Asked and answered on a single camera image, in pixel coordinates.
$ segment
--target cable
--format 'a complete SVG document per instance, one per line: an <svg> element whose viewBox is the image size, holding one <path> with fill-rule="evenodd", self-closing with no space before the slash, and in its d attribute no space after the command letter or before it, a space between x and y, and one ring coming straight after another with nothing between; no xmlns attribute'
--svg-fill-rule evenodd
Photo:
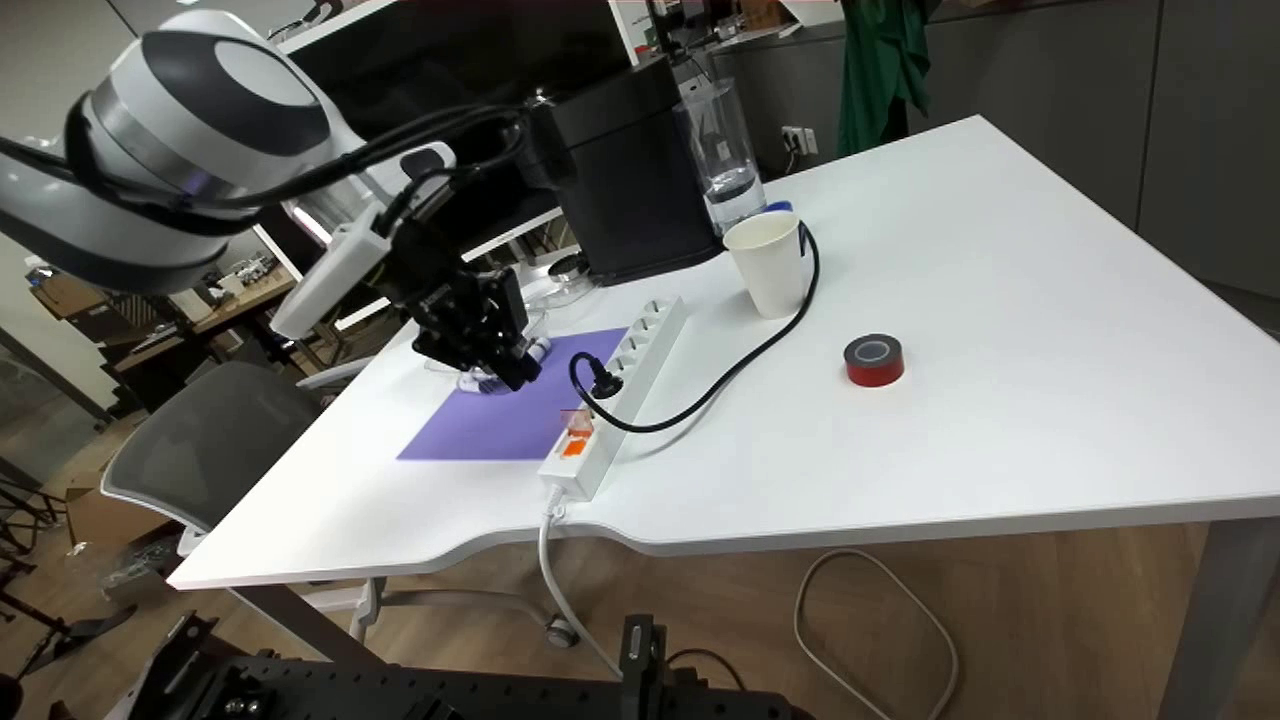
<svg viewBox="0 0 1280 720"><path fill-rule="evenodd" d="M864 704L877 720L890 720L864 689L855 689L847 678L838 678L838 672L834 672L827 659L819 659L817 650L809 650L809 640L803 640L809 589L812 589L812 581L819 575L819 570L827 570L827 564L834 564L834 561L872 564L887 586L896 586L896 589L918 609L918 615L922 615L922 620L935 630L935 638L944 640L944 650L947 650L947 657L950 657L950 672L947 672L947 683L944 683L944 691L935 695L935 704L932 704L932 714L929 714L929 720L941 720L941 715L947 714L955 689L961 689L961 668L963 668L963 663L961 663L955 638L950 638L947 624L935 620L932 609L929 609L878 556L872 556L872 553L827 553L827 556L819 556L819 561L803 573L803 581L799 581L799 589L794 589L794 604L791 604L791 638L794 638L799 654L803 654L831 683L838 683L855 704Z"/></svg>
<svg viewBox="0 0 1280 720"><path fill-rule="evenodd" d="M566 380L575 389L575 397L597 411L604 416L604 426L619 427L619 434L666 434L676 426L682 426L687 416L694 416L704 406L713 406L746 363L754 363L773 344L778 344L783 336L791 336L791 330L799 330L799 321L809 318L812 309L812 298L817 298L817 285L823 278L823 262L819 262L819 250L809 233L809 225L799 225L799 250L812 254L812 278L809 278L809 290L803 290L803 299L799 299L799 313L778 330L773 334L762 344L754 344L746 357L739 357L699 400L691 400L682 411L666 416L666 422L654 422L654 426L631 426L631 422L619 422L610 416L607 407L597 406L597 397L582 389L582 380L575 377L579 363L591 363L597 380L604 377L604 363L600 357L588 357L588 353L575 353L566 359Z"/></svg>
<svg viewBox="0 0 1280 720"><path fill-rule="evenodd" d="M746 691L745 678L713 650L680 650L665 659L665 672L676 668L676 659L682 659L682 657L704 657L704 659L718 663L733 678L734 691Z"/></svg>
<svg viewBox="0 0 1280 720"><path fill-rule="evenodd" d="M610 672L610 678L622 678L617 668L617 659L604 654L604 644L588 632L588 624L573 614L573 604L564 602L564 589L555 586L550 575L550 523L561 521L561 502L564 502L564 489L555 489L541 528L536 528L536 570L543 575L543 589L555 604L555 614L566 620L566 630L600 657L600 663Z"/></svg>
<svg viewBox="0 0 1280 720"><path fill-rule="evenodd" d="M283 32L300 32L300 27L325 25L325 19L339 18L339 12L344 12L344 0L316 0L304 18L272 27L268 42L279 42Z"/></svg>

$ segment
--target purple mat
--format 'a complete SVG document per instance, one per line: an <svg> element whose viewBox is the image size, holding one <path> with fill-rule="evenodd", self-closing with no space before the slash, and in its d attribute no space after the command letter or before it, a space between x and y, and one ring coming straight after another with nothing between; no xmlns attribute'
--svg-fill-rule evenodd
<svg viewBox="0 0 1280 720"><path fill-rule="evenodd" d="M619 339L619 330L555 336L543 374L518 394L450 394L398 460L543 460L579 406L566 384L566 357L607 359Z"/></svg>

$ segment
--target cabinet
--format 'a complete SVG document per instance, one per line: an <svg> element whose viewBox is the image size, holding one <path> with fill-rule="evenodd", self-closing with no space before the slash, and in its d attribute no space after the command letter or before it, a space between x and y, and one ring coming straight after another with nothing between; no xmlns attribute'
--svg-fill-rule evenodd
<svg viewBox="0 0 1280 720"><path fill-rule="evenodd" d="M1197 278L1280 298L1280 6L1163 0L1142 211Z"/></svg>
<svg viewBox="0 0 1280 720"><path fill-rule="evenodd" d="M988 118L1098 210L1135 225L1155 0L1049 6L929 25L917 128Z"/></svg>

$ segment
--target white cable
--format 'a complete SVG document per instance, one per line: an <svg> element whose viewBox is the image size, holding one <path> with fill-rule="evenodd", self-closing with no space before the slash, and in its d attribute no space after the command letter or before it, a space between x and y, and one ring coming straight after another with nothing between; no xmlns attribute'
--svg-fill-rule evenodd
<svg viewBox="0 0 1280 720"><path fill-rule="evenodd" d="M799 654L803 654L831 683L838 683L855 704L864 704L877 720L890 720L864 689L855 689L847 678L838 678L838 672L834 672L827 659L819 659L819 657L809 650L809 640L803 640L803 602L809 602L809 589L812 589L817 573L827 570L827 564L834 564L834 561L864 561L864 564L872 564L887 586L896 586L896 589L918 609L918 615L922 615L922 620L935 630L935 638L947 644L950 672L947 672L947 683L944 683L944 691L935 695L935 704L932 704L932 714L929 714L929 720L941 720L941 715L947 714L955 689L961 689L961 668L963 668L963 663L961 663L955 638L950 638L947 624L935 620L932 609L929 609L878 556L872 556L872 553L827 553L827 556L819 556L819 561L803 573L803 581L799 581L799 589L794 589L794 604L791 604L791 638L794 638Z"/></svg>
<svg viewBox="0 0 1280 720"><path fill-rule="evenodd" d="M573 614L573 604L564 602L555 575L550 575L550 523L561 521L561 502L564 502L564 484L555 489L546 514L543 514L543 523L536 528L536 570L543 573L543 589L555 604L555 614L566 620L566 630L604 659L604 668L610 678L622 678L617 668L617 659L604 654L604 644L588 632L588 624Z"/></svg>

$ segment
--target power strip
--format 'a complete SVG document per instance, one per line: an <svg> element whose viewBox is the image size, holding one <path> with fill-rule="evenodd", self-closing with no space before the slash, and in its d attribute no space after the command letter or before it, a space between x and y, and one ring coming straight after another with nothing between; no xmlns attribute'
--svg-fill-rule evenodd
<svg viewBox="0 0 1280 720"><path fill-rule="evenodd" d="M604 363L622 380L622 389L610 400L597 406L610 416L631 422L652 380L666 363L682 321L687 309L680 299L648 299L640 321L626 330L626 336ZM561 484L566 502L591 502L619 443L622 434L600 422L588 406L579 406L566 427L561 434L555 448L546 452L541 476L546 484Z"/></svg>

